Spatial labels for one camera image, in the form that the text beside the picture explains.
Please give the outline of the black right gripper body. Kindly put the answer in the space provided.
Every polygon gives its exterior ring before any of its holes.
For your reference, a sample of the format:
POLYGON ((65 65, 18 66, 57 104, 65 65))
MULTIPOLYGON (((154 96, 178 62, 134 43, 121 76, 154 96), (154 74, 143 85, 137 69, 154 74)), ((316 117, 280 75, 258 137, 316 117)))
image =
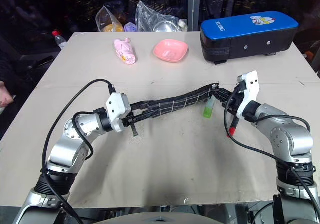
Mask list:
POLYGON ((247 89, 246 83, 244 81, 241 81, 233 90, 235 94, 232 96, 228 107, 226 108, 227 111, 236 116, 238 113, 238 110, 244 100, 245 94, 244 90, 247 89))

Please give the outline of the bystander bare hand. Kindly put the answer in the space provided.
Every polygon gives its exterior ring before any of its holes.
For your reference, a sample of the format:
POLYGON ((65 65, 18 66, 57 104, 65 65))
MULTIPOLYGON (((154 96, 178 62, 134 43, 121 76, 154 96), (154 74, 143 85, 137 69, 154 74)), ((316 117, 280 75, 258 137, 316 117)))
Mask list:
POLYGON ((14 102, 13 97, 7 90, 5 83, 0 81, 0 107, 6 108, 8 105, 14 102))

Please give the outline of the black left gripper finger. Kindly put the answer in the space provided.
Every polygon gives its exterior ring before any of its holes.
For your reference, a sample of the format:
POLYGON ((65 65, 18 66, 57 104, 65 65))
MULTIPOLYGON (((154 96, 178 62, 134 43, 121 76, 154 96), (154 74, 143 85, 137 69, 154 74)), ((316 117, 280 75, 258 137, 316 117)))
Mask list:
POLYGON ((135 116, 135 123, 144 121, 150 118, 156 118, 160 114, 159 110, 147 111, 142 114, 134 115, 135 116))
POLYGON ((140 101, 140 102, 132 103, 130 107, 132 111, 135 111, 135 110, 147 110, 154 105, 157 105, 156 101, 148 100, 148 101, 140 101))

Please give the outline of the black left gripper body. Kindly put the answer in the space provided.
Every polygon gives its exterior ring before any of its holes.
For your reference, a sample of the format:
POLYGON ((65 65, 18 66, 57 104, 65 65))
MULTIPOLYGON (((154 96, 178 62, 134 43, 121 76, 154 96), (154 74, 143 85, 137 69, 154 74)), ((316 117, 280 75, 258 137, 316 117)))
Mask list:
POLYGON ((125 128, 130 127, 132 130, 132 134, 134 137, 137 137, 139 135, 136 126, 135 126, 135 115, 134 115, 134 111, 136 111, 138 108, 137 107, 133 107, 130 111, 130 113, 124 117, 122 119, 122 124, 125 128))

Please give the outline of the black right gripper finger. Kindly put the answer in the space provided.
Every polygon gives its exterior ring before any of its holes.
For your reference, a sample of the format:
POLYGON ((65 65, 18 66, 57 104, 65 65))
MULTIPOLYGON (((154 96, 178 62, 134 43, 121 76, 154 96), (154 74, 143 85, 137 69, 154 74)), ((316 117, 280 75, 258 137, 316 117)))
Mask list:
POLYGON ((214 89, 214 96, 215 97, 230 97, 232 95, 232 91, 229 91, 225 88, 217 87, 214 89))
POLYGON ((226 106, 227 101, 229 99, 229 97, 215 97, 215 98, 221 103, 222 107, 226 106))

